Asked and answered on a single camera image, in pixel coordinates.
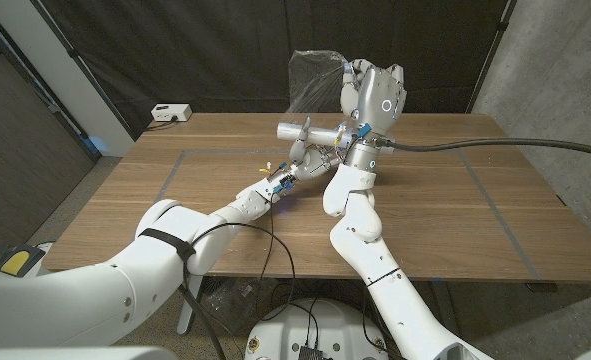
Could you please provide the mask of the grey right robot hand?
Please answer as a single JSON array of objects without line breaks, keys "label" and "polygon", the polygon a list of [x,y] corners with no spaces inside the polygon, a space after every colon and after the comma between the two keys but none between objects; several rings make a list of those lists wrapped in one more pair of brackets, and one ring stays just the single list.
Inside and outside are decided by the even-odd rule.
[{"label": "grey right robot hand", "polygon": [[340,106],[357,131],[346,150],[346,166],[374,171],[381,148],[377,140],[401,116],[406,96],[402,66],[380,68],[365,59],[344,65]]}]

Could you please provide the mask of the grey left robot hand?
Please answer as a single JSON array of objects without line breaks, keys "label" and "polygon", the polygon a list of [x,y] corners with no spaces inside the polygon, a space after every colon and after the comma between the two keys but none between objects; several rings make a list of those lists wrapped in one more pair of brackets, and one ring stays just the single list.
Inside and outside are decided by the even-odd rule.
[{"label": "grey left robot hand", "polygon": [[311,126],[306,118],[302,125],[280,122],[277,138],[292,140],[289,160],[283,163],[269,178],[271,194],[290,190],[297,181],[307,181],[329,171],[339,164],[335,140],[337,130]]}]

